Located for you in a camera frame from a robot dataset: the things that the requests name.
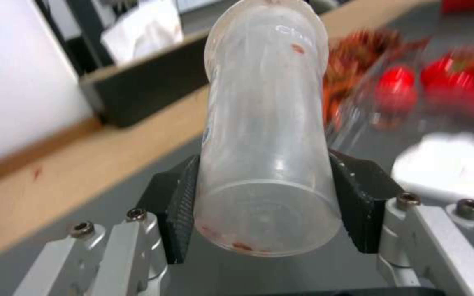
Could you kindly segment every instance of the metal arm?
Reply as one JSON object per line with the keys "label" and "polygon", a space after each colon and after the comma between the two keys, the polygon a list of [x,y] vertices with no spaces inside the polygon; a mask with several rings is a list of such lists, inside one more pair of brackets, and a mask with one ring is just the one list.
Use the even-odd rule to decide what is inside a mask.
{"label": "metal arm", "polygon": [[474,201],[444,210],[412,195],[389,200],[377,267],[398,287],[420,276],[450,296],[474,296]]}

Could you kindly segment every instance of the red object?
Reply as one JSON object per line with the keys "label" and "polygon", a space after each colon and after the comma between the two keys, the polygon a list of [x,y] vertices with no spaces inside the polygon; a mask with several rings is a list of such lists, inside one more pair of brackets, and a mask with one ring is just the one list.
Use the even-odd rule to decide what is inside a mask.
{"label": "red object", "polygon": [[414,85],[414,72],[406,66],[396,66],[385,71],[380,83],[400,82],[406,86]]}
{"label": "red object", "polygon": [[473,11],[474,0],[442,0],[442,12]]}
{"label": "red object", "polygon": [[385,71],[376,87],[376,105],[384,111],[408,112],[418,100],[414,72],[406,66]]}
{"label": "red object", "polygon": [[453,67],[454,60],[450,56],[444,56],[422,70],[421,81],[424,86],[436,80],[440,76],[445,76]]}
{"label": "red object", "polygon": [[401,82],[386,83],[380,81],[376,87],[376,105],[387,112],[408,112],[418,101],[413,86]]}

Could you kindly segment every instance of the red residue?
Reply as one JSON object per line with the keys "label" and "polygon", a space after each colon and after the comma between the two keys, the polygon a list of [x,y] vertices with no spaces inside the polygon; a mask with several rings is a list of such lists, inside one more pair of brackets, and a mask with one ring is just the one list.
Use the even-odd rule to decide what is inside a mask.
{"label": "red residue", "polygon": [[220,236],[218,232],[216,232],[215,230],[212,230],[211,228],[209,228],[205,225],[201,226],[201,228],[202,228],[202,232],[205,234],[205,236],[209,236],[210,238],[216,238],[216,237]]}
{"label": "red residue", "polygon": [[32,171],[32,176],[33,176],[32,180],[36,181],[42,173],[43,173],[43,167],[41,167],[41,166],[36,167],[36,169],[34,169],[34,171]]}
{"label": "red residue", "polygon": [[244,251],[253,251],[252,247],[242,242],[235,242],[232,244],[233,249],[244,250]]}
{"label": "red residue", "polygon": [[296,44],[296,43],[292,43],[291,46],[292,46],[292,49],[295,52],[300,53],[300,54],[304,54],[304,48],[301,45]]}

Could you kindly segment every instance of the plastic cup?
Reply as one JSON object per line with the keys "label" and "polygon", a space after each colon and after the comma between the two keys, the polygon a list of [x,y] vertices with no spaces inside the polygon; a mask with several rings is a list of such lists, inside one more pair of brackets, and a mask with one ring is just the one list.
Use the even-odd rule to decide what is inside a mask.
{"label": "plastic cup", "polygon": [[322,22],[300,0],[241,0],[212,28],[194,217],[225,249],[304,253],[341,225],[321,120]]}

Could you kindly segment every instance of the white cloth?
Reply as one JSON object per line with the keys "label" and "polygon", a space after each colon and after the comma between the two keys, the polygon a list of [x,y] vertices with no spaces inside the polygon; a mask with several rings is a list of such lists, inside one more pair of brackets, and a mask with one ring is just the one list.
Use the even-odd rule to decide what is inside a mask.
{"label": "white cloth", "polygon": [[102,44],[117,65],[148,56],[184,39],[173,0],[147,0],[102,33]]}

